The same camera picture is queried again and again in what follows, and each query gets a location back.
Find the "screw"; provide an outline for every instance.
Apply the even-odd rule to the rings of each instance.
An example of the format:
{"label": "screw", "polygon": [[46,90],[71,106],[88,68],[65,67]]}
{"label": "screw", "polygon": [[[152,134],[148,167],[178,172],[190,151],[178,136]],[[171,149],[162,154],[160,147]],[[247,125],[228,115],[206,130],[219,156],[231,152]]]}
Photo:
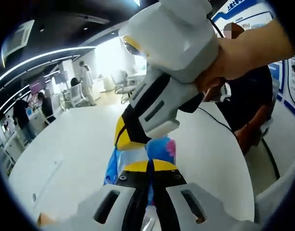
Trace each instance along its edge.
{"label": "screw", "polygon": [[127,177],[125,177],[125,176],[120,176],[119,179],[122,180],[122,181],[124,181],[124,180],[127,180]]}

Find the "white round table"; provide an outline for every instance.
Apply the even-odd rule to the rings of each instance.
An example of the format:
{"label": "white round table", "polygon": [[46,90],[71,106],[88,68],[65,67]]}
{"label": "white round table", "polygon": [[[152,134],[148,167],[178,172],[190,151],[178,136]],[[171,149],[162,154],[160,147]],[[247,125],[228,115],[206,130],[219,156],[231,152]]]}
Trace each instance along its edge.
{"label": "white round table", "polygon": [[[73,108],[45,128],[14,166],[9,183],[18,201],[37,220],[40,212],[65,219],[103,185],[113,151],[115,126],[126,105]],[[200,107],[226,123],[214,103]],[[235,137],[201,110],[179,112],[177,167],[224,203],[240,220],[254,220],[250,175]]]}

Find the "ceiling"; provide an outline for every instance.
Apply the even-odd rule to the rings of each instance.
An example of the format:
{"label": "ceiling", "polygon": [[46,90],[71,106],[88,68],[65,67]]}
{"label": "ceiling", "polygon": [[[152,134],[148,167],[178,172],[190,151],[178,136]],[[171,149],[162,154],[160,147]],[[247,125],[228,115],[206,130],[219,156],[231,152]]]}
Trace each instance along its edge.
{"label": "ceiling", "polygon": [[[157,0],[141,0],[140,7],[133,0],[32,0],[28,2],[29,4],[25,5],[25,0],[22,0],[22,4],[18,4],[18,9],[23,11],[21,13],[14,10],[16,8],[15,4],[17,3],[8,3],[12,4],[13,7],[7,10],[10,13],[13,11],[13,19],[16,19],[12,24],[9,21],[10,18],[5,22],[6,25],[9,25],[6,28],[9,34],[15,31],[21,23],[32,19],[35,22],[27,45],[10,54],[4,60],[5,68],[0,65],[0,76],[17,64],[37,55],[64,48],[78,47],[92,36],[128,20],[132,15],[154,4]],[[213,13],[225,2],[225,0],[211,0]],[[96,46],[115,36],[117,36],[117,33],[114,35],[108,33],[84,45]],[[89,49],[85,49],[60,52],[41,57],[15,69],[0,82],[0,106],[10,96],[26,86],[26,84],[33,82],[42,75],[48,74],[58,62],[48,63],[15,78],[19,74],[34,66],[55,59],[73,55],[84,55],[89,51]]]}

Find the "white table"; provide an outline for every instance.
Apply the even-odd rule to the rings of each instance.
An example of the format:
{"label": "white table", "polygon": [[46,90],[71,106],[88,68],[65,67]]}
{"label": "white table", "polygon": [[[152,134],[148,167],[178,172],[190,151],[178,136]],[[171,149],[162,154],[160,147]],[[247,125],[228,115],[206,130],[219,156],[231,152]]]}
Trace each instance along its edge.
{"label": "white table", "polygon": [[[9,182],[34,220],[40,212],[51,218],[67,218],[102,186],[116,121],[125,107],[70,109],[27,147]],[[225,122],[215,104],[201,107]],[[185,179],[222,200],[232,216],[253,220],[252,184],[235,137],[200,110],[193,114],[179,112],[177,119],[180,128],[170,137],[176,140],[177,166]]]}

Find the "man in dark shirt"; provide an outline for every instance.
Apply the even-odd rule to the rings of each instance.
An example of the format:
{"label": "man in dark shirt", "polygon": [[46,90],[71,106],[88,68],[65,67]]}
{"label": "man in dark shirt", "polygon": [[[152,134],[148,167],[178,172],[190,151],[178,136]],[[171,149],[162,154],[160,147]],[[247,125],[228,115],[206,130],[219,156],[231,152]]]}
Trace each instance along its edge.
{"label": "man in dark shirt", "polygon": [[19,97],[16,99],[16,103],[13,106],[13,117],[17,121],[21,131],[23,132],[26,140],[31,143],[36,137],[32,125],[29,123],[29,119],[26,114],[28,103],[21,100]]}
{"label": "man in dark shirt", "polygon": [[42,113],[45,115],[47,121],[49,123],[52,123],[55,120],[55,117],[53,116],[51,99],[46,98],[42,92],[38,93],[37,98],[40,102],[42,102],[41,104]]}
{"label": "man in dark shirt", "polygon": [[[224,27],[224,34],[229,39],[235,39],[243,32],[244,29],[235,23]],[[260,127],[270,118],[272,77],[269,68],[263,66],[227,83],[232,96],[229,101],[217,103],[217,106],[235,133],[241,150],[246,154],[260,137]],[[209,89],[204,101],[212,100],[222,86],[223,84]]]}

